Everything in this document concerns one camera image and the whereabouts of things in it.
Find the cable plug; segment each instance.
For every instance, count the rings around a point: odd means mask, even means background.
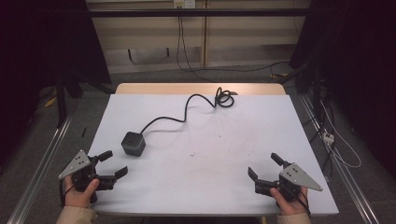
[[[330,134],[330,133],[323,133],[322,135],[322,139],[323,142],[329,146],[332,145],[332,143],[334,143],[334,135]]]

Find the black plastic part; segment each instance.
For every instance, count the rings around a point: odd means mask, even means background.
[[[113,156],[113,152],[111,150],[106,151],[98,156],[99,161],[105,161],[108,158]]]
[[[280,158],[276,153],[272,153],[271,158],[279,166],[283,165],[283,168],[286,168],[291,165],[291,163],[287,161],[283,161],[282,158]],[[247,174],[254,181],[255,192],[258,194],[272,197],[270,189],[275,188],[279,190],[279,192],[282,194],[282,196],[285,198],[286,201],[293,202],[298,197],[301,191],[300,186],[289,182],[289,180],[287,180],[285,177],[281,175],[279,175],[279,180],[270,182],[259,179],[259,177],[254,173],[254,171],[250,167],[248,167],[247,169]]]
[[[284,160],[282,160],[282,158],[280,158],[276,153],[271,153],[271,159],[273,159],[278,165],[283,165],[283,163],[285,162]]]
[[[125,166],[124,168],[118,170],[118,171],[114,174],[114,176],[115,176],[117,179],[120,179],[121,177],[125,176],[126,174],[128,174],[128,167],[127,167],[127,166]]]
[[[117,182],[114,175],[99,175],[97,179],[99,179],[99,186],[96,190],[114,189],[114,184]]]
[[[250,176],[250,178],[253,180],[253,181],[256,181],[259,177],[256,175],[256,173],[254,173],[254,171],[250,168],[250,167],[248,167],[247,168],[247,174],[248,174],[248,176]]]
[[[145,149],[146,142],[142,133],[128,132],[125,134],[121,145],[127,155],[140,157]]]

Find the gray floor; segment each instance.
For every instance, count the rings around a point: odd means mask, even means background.
[[[262,65],[237,66],[233,69],[257,68]],[[274,73],[288,73],[287,66],[275,66]],[[202,71],[202,77],[216,80],[217,82],[267,82],[270,77],[270,70],[264,69],[249,73],[236,73],[227,71]],[[180,70],[140,72],[133,74],[112,75],[114,86],[121,82],[204,82],[195,74]],[[70,123],[70,127],[54,157],[54,161],[45,175],[40,186],[35,201],[28,213],[25,223],[54,223],[61,212],[58,196],[57,176],[63,167],[80,149],[88,151],[95,132],[98,128],[101,117],[106,109],[108,95],[101,93],[90,86],[83,85],[85,90],[81,99],[68,98],[69,108],[77,106],[76,113]],[[287,94],[296,108],[301,122],[309,120],[301,95],[296,94],[293,83],[285,85]],[[395,179],[373,158],[363,140],[351,131],[348,120],[333,102],[335,111],[336,128],[338,132],[352,145],[361,156],[362,167],[350,169],[357,182],[361,186],[362,192],[367,196],[370,204],[378,217],[379,223],[396,223],[392,218],[392,212],[396,207],[396,181]],[[0,175],[0,223],[6,223],[12,214],[18,200],[26,191],[30,178],[35,173],[35,168],[41,161],[52,136],[55,133],[57,124],[56,105],[37,108],[35,116],[28,132],[21,140],[18,150],[3,167]],[[304,127],[307,138],[310,139],[315,134],[312,124]],[[337,147],[346,161],[356,162],[354,155],[340,141],[336,141]],[[326,152],[319,138],[312,143],[312,148],[317,156],[318,163],[325,160]],[[330,166],[327,166],[324,174],[330,173]],[[333,169],[329,187],[340,214],[329,217],[313,217],[313,223],[365,223],[361,214],[352,200],[341,176],[337,170]],[[268,223],[276,223],[274,217],[268,217]],[[99,217],[97,223],[141,223],[140,217]],[[152,219],[156,223],[167,223],[167,219]],[[173,223],[182,223],[186,220],[172,220]]]

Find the black cable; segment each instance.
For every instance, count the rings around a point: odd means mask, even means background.
[[[314,120],[316,118],[316,116],[314,116],[312,119],[309,119],[309,120],[307,120],[307,121],[304,121],[303,123],[301,123],[301,125],[303,126],[303,127],[305,127],[307,124],[309,124],[312,120]]]
[[[300,34],[298,32],[298,29],[297,29],[297,23],[296,23],[296,18],[295,17],[293,17],[293,21],[294,21],[294,28],[296,29],[297,37],[300,37]]]
[[[308,214],[309,217],[311,217],[311,211],[309,210],[309,205],[308,205],[308,198],[300,191],[299,194],[301,193],[306,201],[306,204],[301,201],[301,199],[298,197],[298,195],[295,195],[290,189],[286,188],[283,184],[280,184],[282,189],[288,192],[288,194],[293,195],[294,199],[301,204],[301,206],[306,210],[306,213]]]
[[[184,123],[187,120],[187,107],[189,106],[189,102],[190,99],[194,96],[200,96],[202,98],[204,98],[213,108],[216,108],[217,105],[221,106],[221,107],[231,107],[234,103],[234,99],[231,96],[231,92],[230,91],[223,91],[221,87],[218,88],[218,90],[216,91],[216,96],[215,96],[215,103],[212,104],[212,102],[210,102],[206,97],[204,97],[201,94],[193,94],[189,97],[189,99],[187,100],[186,106],[184,107],[184,119],[174,119],[174,118],[169,118],[169,117],[159,117],[156,118],[154,120],[152,120],[148,125],[146,125],[146,127],[143,128],[143,130],[140,133],[143,133],[152,123],[154,123],[155,121],[159,120],[159,119],[170,119],[173,121],[177,121],[180,123]]]
[[[64,180],[59,180],[59,195],[61,196],[61,207],[64,207],[66,194],[74,187],[74,185],[64,192]]]
[[[182,67],[180,66],[179,61],[178,61],[178,50],[179,50],[179,47],[180,47],[180,37],[182,38],[182,41],[183,41],[184,56],[186,57],[187,65],[189,66],[190,70],[186,70],[186,69],[182,68]],[[198,77],[198,78],[200,78],[200,79],[203,79],[203,80],[208,81],[208,82],[216,83],[216,81],[213,81],[213,80],[211,80],[211,79],[208,79],[208,78],[199,76],[199,75],[191,68],[191,65],[190,65],[190,62],[189,62],[189,58],[187,57],[186,43],[184,42],[184,27],[183,27],[183,19],[182,19],[181,17],[178,17],[177,65],[178,65],[178,67],[179,67],[181,70],[183,70],[183,71],[185,71],[185,72],[193,72],[193,73],[195,74],[195,76]]]
[[[312,143],[312,141],[314,141],[314,139],[318,136],[318,133],[319,132],[315,132],[315,135],[314,136],[312,136],[312,138],[311,139],[309,139],[309,144],[311,144]]]
[[[181,67],[180,62],[178,60],[178,53],[179,53],[179,49],[180,49],[180,38],[182,40],[183,43],[183,49],[184,49],[184,56],[186,58],[187,61],[187,65],[189,66],[189,69],[185,69],[183,67]],[[272,71],[272,67],[274,65],[280,64],[280,63],[289,63],[287,61],[284,62],[277,62],[277,63],[272,63],[270,65],[266,65],[264,67],[260,67],[260,68],[253,68],[253,69],[246,69],[246,70],[239,70],[239,69],[227,69],[227,68],[199,68],[199,69],[193,69],[190,65],[190,61],[189,58],[187,56],[187,51],[186,51],[186,44],[185,44],[185,40],[184,40],[184,26],[183,26],[183,19],[181,17],[178,17],[178,41],[177,41],[177,66],[180,68],[180,70],[185,71],[185,72],[193,72],[198,78],[201,78],[203,80],[209,81],[209,82],[214,82],[216,83],[216,81],[205,78],[205,77],[201,77],[198,74],[196,74],[196,72],[199,71],[226,71],[226,72],[254,72],[254,71],[260,71],[266,68],[270,68],[271,69],[271,79],[268,82],[272,81],[272,77],[273,77],[273,71]]]
[[[324,102],[324,103],[323,103],[323,105],[324,105],[324,108],[323,108],[323,109],[326,109],[326,108],[329,108],[329,109],[330,109],[331,117],[330,117],[329,122],[332,124],[331,126],[333,126],[333,125],[334,125],[335,119],[334,119],[334,113],[333,113],[333,111],[332,111],[332,106],[330,105],[330,101],[331,101],[330,94],[328,93],[328,90],[326,90],[326,96],[325,96],[324,99],[323,99],[323,102]],[[322,114],[323,114],[323,117],[324,117],[324,119],[323,119],[323,122],[324,122],[324,121],[326,120],[326,117],[324,116],[324,114],[325,114],[324,110],[322,111]],[[327,156],[326,156],[325,162],[323,163],[323,165],[322,165],[322,167],[321,167],[321,171],[324,172],[324,170],[325,170],[325,168],[326,168],[326,166],[327,166],[327,163],[330,162],[330,166],[331,166],[331,167],[330,167],[330,174],[329,174],[329,177],[332,177],[332,169],[333,169],[333,168],[332,168],[332,162],[331,162],[330,158],[331,158],[332,152],[334,151],[334,148],[335,148],[335,134],[334,134],[334,129],[333,129],[333,127],[331,127],[329,133],[331,133],[332,136],[334,137],[334,141],[332,142],[332,145],[331,145],[331,149],[332,149],[332,150],[330,150],[330,151],[327,151],[326,144],[323,142],[323,146],[324,146],[324,148],[326,149]]]
[[[270,74],[270,80],[268,80],[268,83],[271,83],[271,81],[272,81],[272,79],[273,79],[273,76],[274,76],[274,73],[273,73],[273,70],[272,70],[272,65],[270,65],[270,72],[271,72],[271,74]]]

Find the black power cord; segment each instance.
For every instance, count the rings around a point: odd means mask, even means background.
[[[178,53],[179,53],[179,49],[180,49],[180,38],[181,38],[182,43],[183,43],[184,57],[186,58],[187,65],[188,65],[189,69],[185,69],[185,68],[181,67],[180,62],[178,60]],[[185,40],[184,40],[183,19],[181,17],[178,17],[177,66],[182,71],[192,72],[192,73],[195,74],[196,77],[198,77],[200,79],[203,79],[203,80],[208,81],[208,82],[217,83],[216,81],[211,80],[209,78],[205,78],[205,77],[199,76],[196,72],[199,72],[199,71],[254,72],[254,71],[260,71],[260,70],[269,68],[270,71],[271,71],[271,75],[270,75],[270,80],[268,81],[268,83],[270,83],[272,81],[273,77],[275,76],[275,74],[273,74],[273,66],[275,66],[277,64],[281,64],[281,63],[289,63],[289,62],[277,62],[277,63],[272,63],[270,65],[266,65],[266,66],[263,66],[263,67],[259,67],[259,68],[244,69],[244,70],[242,70],[242,69],[241,70],[239,70],[239,69],[226,69],[226,68],[199,68],[199,69],[193,69],[191,67],[191,65],[190,65],[190,61],[189,61],[189,58],[187,56],[186,43],[185,43]]]
[[[331,94],[329,93],[329,91],[327,89],[323,90],[326,91],[325,95],[321,97],[321,102],[323,102],[324,104],[324,108],[329,108],[330,112],[331,112],[331,116],[326,118],[326,114],[324,112],[324,110],[321,112],[321,116],[320,118],[317,118],[317,116],[314,116],[312,119],[309,119],[305,122],[302,123],[302,126],[305,127],[308,123],[310,123],[311,121],[313,121],[314,119],[318,119],[319,122],[319,127],[318,130],[315,132],[315,134],[309,139],[309,144],[312,144],[312,142],[315,140],[315,138],[317,138],[320,134],[323,134],[323,130],[326,126],[326,122],[329,121],[331,124],[334,124],[334,113],[332,111],[332,106],[330,104],[331,101]],[[334,151],[335,148],[335,134],[334,134],[334,129],[333,127],[326,127],[329,129],[328,133],[331,133],[332,136],[334,137],[334,142],[331,145],[331,150],[327,151],[326,150],[326,159],[325,162],[323,162],[323,164],[321,165],[321,171],[322,173],[324,173],[324,170],[327,166],[327,164],[330,164],[330,174],[328,175],[329,178],[332,178],[332,173],[333,173],[333,167],[332,167],[332,162],[330,160],[332,152]],[[326,149],[326,144],[323,142],[323,139],[321,139],[322,144],[324,146],[324,149]]]
[[[218,90],[216,91],[215,103],[214,104],[212,104],[212,102],[210,102],[206,97],[204,97],[201,94],[193,94],[193,95],[191,95],[189,97],[189,99],[187,100],[186,106],[184,107],[184,119],[183,120],[174,119],[174,118],[170,118],[170,117],[159,117],[159,118],[156,118],[156,119],[152,120],[148,125],[146,125],[146,127],[144,127],[143,130],[140,133],[142,134],[152,123],[154,123],[155,121],[157,121],[159,119],[170,119],[170,120],[177,121],[177,122],[180,122],[180,123],[186,122],[186,120],[187,120],[187,107],[189,106],[190,99],[192,97],[194,97],[194,96],[199,96],[199,97],[204,98],[213,108],[216,108],[217,105],[219,105],[221,107],[231,107],[233,105],[233,103],[234,103],[234,99],[233,99],[233,97],[231,95],[231,92],[230,91],[223,91],[221,87],[219,87]]]

